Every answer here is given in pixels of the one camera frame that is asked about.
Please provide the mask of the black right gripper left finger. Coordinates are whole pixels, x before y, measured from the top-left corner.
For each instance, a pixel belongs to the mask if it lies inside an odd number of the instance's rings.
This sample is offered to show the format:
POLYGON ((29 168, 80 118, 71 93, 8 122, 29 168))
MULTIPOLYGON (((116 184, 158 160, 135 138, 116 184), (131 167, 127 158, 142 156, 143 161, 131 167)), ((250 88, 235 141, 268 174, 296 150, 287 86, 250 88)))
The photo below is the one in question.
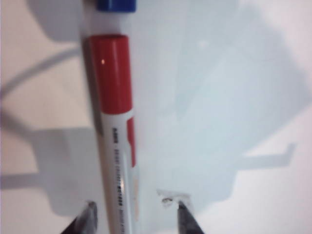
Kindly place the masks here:
POLYGON ((94 201, 87 201, 81 213, 61 234, 96 234, 98 230, 98 208, 94 201))

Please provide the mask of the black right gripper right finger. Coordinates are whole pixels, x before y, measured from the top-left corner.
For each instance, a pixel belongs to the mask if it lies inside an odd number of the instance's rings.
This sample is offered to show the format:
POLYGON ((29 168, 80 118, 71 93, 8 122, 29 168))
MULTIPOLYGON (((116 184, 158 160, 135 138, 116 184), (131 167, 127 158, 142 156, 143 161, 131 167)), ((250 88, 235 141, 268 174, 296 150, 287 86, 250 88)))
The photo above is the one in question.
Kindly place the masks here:
POLYGON ((204 234, 192 213, 191 196, 188 193, 158 189, 157 195, 161 197, 163 207, 176 206, 179 234, 204 234))

